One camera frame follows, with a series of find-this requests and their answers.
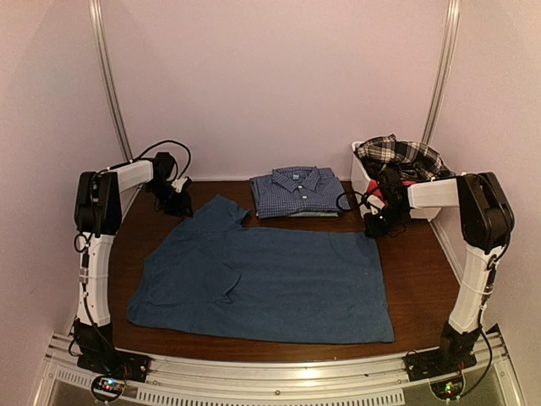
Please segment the dark blue polo shirt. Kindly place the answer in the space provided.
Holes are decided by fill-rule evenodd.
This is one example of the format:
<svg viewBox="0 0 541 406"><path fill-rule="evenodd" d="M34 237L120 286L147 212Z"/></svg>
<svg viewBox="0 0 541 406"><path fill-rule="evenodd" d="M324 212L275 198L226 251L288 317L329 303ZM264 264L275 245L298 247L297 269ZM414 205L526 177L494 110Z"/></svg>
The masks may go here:
<svg viewBox="0 0 541 406"><path fill-rule="evenodd" d="M372 239L246 228L248 214L217 196L177 225L145 259L128 320L278 343L394 341Z"/></svg>

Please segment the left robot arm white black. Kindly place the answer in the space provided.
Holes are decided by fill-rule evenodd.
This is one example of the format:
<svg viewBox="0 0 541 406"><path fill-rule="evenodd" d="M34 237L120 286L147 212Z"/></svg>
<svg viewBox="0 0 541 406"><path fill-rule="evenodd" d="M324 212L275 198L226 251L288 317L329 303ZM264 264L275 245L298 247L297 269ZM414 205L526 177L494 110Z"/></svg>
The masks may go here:
<svg viewBox="0 0 541 406"><path fill-rule="evenodd" d="M83 172L75 198L74 248L80 254L76 325L101 335L110 327L109 258L114 239L140 190L154 195L156 210L175 217L194 214L191 179L177 173L168 152L139 157L96 172Z"/></svg>

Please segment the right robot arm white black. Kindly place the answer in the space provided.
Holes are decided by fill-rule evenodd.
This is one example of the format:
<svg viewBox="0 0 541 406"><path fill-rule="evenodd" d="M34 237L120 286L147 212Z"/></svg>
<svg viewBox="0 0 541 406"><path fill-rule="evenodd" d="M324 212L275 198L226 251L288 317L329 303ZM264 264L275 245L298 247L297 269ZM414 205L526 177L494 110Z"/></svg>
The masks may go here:
<svg viewBox="0 0 541 406"><path fill-rule="evenodd" d="M377 184L385 204L376 213L363 215L365 234L370 238L389 234L410 217L413 209L459 209L466 265L455 306L441 334L441 342L446 345L433 358L439 372L451 373L466 358L466 341L474 342L481 334L483 312L493 291L497 266L511 241L513 211L492 172L466 173L405 186L396 170L385 169Z"/></svg>

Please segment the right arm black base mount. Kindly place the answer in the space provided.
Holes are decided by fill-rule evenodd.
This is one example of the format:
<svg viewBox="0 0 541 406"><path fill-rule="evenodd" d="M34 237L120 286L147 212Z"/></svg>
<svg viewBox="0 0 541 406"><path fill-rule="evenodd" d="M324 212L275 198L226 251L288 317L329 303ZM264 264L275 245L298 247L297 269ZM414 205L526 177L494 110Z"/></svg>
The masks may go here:
<svg viewBox="0 0 541 406"><path fill-rule="evenodd" d="M465 369L477 364L473 346L455 354L444 354L438 347L425 351L411 350L402 358L410 382L429 380L433 395L440 401L459 401L473 392L484 375L470 387L467 386Z"/></svg>

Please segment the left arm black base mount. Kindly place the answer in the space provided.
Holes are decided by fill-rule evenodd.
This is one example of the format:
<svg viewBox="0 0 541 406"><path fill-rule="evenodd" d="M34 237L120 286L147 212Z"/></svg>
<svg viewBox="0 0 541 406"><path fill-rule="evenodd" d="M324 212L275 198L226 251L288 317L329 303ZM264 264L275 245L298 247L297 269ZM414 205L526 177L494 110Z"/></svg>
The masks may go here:
<svg viewBox="0 0 541 406"><path fill-rule="evenodd" d="M145 383L150 357L118 351L113 356L112 362L106 364L97 355L81 354L77 366L97 374L90 383L90 393L98 402L110 403L124 394L129 381Z"/></svg>

